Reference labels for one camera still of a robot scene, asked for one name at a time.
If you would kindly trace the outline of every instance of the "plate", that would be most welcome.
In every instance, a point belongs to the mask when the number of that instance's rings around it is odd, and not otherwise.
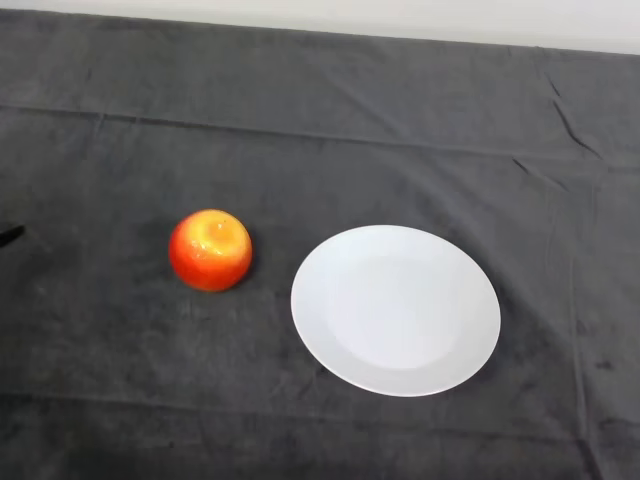
[[[372,225],[342,232],[302,262],[293,320],[314,357],[353,385],[415,397],[473,376],[500,333],[482,269],[421,230]]]

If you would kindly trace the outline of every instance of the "black object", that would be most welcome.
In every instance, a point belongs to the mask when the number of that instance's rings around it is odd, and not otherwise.
[[[24,233],[24,226],[18,225],[17,227],[10,228],[8,230],[4,230],[0,232],[0,248],[6,247],[11,242],[13,242],[18,237],[22,236]]]

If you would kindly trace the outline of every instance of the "white plate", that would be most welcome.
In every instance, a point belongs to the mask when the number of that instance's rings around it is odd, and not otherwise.
[[[500,332],[496,294],[467,254],[391,225],[348,230],[311,252],[293,281],[291,311],[327,369],[400,397],[464,382],[489,359]]]

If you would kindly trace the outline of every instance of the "apple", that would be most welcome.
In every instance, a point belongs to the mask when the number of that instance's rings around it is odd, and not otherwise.
[[[182,220],[171,234],[169,261],[187,285],[210,292],[231,288],[249,270],[249,232],[234,216],[202,210]]]

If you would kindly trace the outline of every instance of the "white wall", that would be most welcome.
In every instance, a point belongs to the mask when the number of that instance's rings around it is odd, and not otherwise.
[[[640,0],[0,0],[0,7],[640,53]]]

